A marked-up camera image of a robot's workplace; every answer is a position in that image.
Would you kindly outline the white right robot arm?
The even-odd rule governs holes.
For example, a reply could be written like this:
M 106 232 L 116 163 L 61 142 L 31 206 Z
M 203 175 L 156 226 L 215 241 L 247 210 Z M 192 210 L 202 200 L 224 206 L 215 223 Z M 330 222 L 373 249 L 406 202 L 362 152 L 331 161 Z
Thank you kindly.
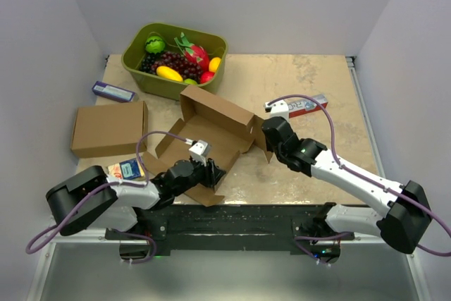
M 418 246 L 431 217 L 423 187 L 410 180 L 403 185 L 376 176 L 344 159 L 335 159 L 324 144 L 298 138 L 282 117 L 266 119 L 262 126 L 268 151 L 291 171 L 325 181 L 365 203 L 365 207 L 334 204 L 314 222 L 315 234 L 324 240 L 336 233 L 363 233 L 382 238 L 404 254 Z

